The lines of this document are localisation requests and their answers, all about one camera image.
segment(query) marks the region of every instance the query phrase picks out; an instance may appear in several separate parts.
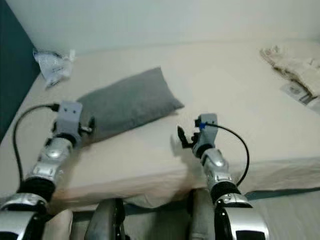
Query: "black cable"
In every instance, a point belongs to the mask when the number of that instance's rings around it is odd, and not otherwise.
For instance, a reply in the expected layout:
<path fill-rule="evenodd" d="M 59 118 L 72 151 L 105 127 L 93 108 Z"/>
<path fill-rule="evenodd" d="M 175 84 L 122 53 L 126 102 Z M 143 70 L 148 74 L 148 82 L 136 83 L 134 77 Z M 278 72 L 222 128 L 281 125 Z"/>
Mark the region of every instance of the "black cable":
<path fill-rule="evenodd" d="M 243 146 L 245 148 L 245 153 L 246 153 L 246 165 L 245 165 L 245 170 L 244 170 L 240 180 L 236 183 L 236 185 L 239 186 L 243 182 L 245 177 L 247 176 L 247 173 L 248 173 L 248 170 L 249 170 L 249 165 L 250 165 L 250 154 L 249 154 L 249 149 L 248 149 L 248 146 L 247 146 L 245 140 L 243 140 L 243 138 L 241 136 L 239 136 L 236 132 L 232 131 L 231 129 L 229 129 L 227 127 L 216 125 L 214 123 L 207 123 L 207 122 L 205 123 L 205 125 L 208 125 L 208 126 L 211 126 L 211 127 L 216 127 L 216 128 L 219 128 L 219 129 L 223 129 L 223 130 L 233 134 L 234 136 L 236 136 L 243 143 Z"/>
<path fill-rule="evenodd" d="M 42 104 L 42 105 L 33 106 L 33 107 L 29 108 L 28 110 L 26 110 L 18 118 L 18 120 L 16 121 L 16 123 L 14 124 L 14 127 L 13 127 L 12 143 L 13 143 L 13 150 L 14 150 L 14 155 L 15 155 L 15 159 L 16 159 L 16 164 L 17 164 L 18 172 L 19 172 L 19 185 L 21 185 L 21 183 L 24 180 L 24 172 L 23 172 L 21 159 L 20 159 L 20 154 L 19 154 L 19 150 L 18 150 L 18 146 L 17 146 L 17 130 L 18 130 L 18 126 L 19 126 L 20 122 L 22 121 L 22 119 L 27 114 L 29 114 L 33 110 L 40 109 L 40 108 L 50 108 L 51 110 L 57 112 L 58 109 L 59 109 L 59 104 L 53 103 L 53 104 Z"/>

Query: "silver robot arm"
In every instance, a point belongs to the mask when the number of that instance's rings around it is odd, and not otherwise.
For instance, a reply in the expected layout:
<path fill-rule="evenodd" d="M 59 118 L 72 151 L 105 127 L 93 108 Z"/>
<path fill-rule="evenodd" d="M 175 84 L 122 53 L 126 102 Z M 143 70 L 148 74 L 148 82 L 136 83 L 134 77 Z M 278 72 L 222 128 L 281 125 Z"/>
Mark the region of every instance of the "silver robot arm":
<path fill-rule="evenodd" d="M 63 175 L 63 166 L 81 146 L 82 133 L 93 132 L 93 119 L 91 127 L 80 125 L 81 103 L 64 101 L 57 110 L 53 137 L 46 141 L 18 191 L 0 207 L 0 239 L 41 239 L 48 220 L 47 206 Z"/>
<path fill-rule="evenodd" d="M 178 136 L 183 148 L 192 148 L 201 159 L 207 178 L 207 188 L 214 209 L 214 232 L 216 240 L 269 240 L 269 230 L 263 218 L 254 210 L 244 195 L 241 195 L 229 172 L 229 164 L 220 150 L 215 148 L 218 128 L 206 125 L 217 124 L 217 115 L 201 114 L 195 120 L 200 132 L 188 143 L 184 130 L 178 126 Z"/>

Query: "bed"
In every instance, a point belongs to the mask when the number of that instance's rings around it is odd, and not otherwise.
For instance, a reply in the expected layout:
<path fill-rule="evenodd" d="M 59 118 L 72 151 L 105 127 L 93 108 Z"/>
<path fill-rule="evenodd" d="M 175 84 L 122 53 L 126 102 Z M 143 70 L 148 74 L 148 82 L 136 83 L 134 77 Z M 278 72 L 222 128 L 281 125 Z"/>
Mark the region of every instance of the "bed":
<path fill-rule="evenodd" d="M 219 124 L 247 142 L 251 164 L 240 186 L 243 193 L 320 187 L 320 115 L 280 90 L 287 80 L 259 56 L 259 49 L 267 44 L 200 42 L 85 54 L 77 57 L 71 79 L 47 90 L 39 75 L 15 119 L 36 104 L 75 101 L 158 66 L 172 93 L 185 105 L 167 117 L 81 149 L 65 170 L 52 211 L 92 206 L 114 197 L 154 208 L 205 186 L 199 160 L 191 150 L 181 148 L 177 136 L 177 125 L 190 136 L 201 113 L 217 113 Z M 320 57 L 316 42 L 283 44 Z M 39 110 L 21 123 L 17 143 L 25 173 L 35 163 L 55 117 Z M 11 123 L 0 146 L 0 198 L 18 186 L 12 129 Z M 243 146 L 222 130 L 216 146 L 237 180 L 246 164 Z"/>

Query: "floor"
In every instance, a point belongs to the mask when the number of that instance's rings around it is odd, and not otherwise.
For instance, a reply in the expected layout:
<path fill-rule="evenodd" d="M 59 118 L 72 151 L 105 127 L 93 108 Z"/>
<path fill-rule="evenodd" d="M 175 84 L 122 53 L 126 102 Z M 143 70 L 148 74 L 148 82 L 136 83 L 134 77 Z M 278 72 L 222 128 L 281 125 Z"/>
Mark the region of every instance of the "floor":
<path fill-rule="evenodd" d="M 268 224 L 271 240 L 318 240 L 320 191 L 252 200 Z M 124 228 L 131 240 L 185 240 L 190 216 L 183 208 L 131 214 Z M 74 221 L 71 239 L 83 239 L 88 220 Z"/>

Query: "teal wall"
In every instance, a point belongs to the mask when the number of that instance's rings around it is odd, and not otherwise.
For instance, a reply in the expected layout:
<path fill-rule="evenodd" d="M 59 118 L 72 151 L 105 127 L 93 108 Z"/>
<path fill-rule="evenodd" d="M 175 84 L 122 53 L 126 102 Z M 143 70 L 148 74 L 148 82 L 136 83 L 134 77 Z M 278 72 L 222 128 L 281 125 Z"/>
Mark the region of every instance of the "teal wall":
<path fill-rule="evenodd" d="M 34 45 L 5 0 L 0 0 L 0 142 L 40 70 Z"/>

